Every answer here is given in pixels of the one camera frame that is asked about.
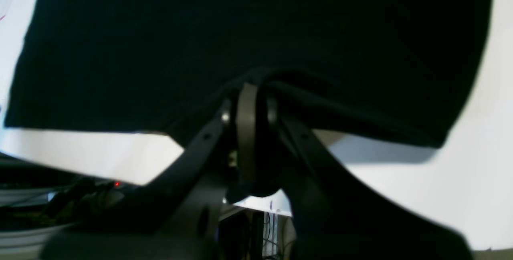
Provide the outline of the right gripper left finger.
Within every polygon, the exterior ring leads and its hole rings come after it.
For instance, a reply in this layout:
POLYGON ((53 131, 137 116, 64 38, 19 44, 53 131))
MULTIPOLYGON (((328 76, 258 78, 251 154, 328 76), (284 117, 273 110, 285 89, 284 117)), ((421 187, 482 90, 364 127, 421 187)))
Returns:
POLYGON ((42 260, 216 260, 227 189, 257 181, 258 89, 227 99, 185 152, 149 184, 55 234, 42 260))

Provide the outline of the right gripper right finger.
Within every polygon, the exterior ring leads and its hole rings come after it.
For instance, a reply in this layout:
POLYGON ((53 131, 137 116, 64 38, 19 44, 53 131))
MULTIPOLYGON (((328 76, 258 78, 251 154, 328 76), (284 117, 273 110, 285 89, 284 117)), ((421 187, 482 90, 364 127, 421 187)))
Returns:
POLYGON ((464 237, 381 196, 339 163, 299 117, 256 101, 257 196, 282 189, 292 260, 472 260, 464 237))

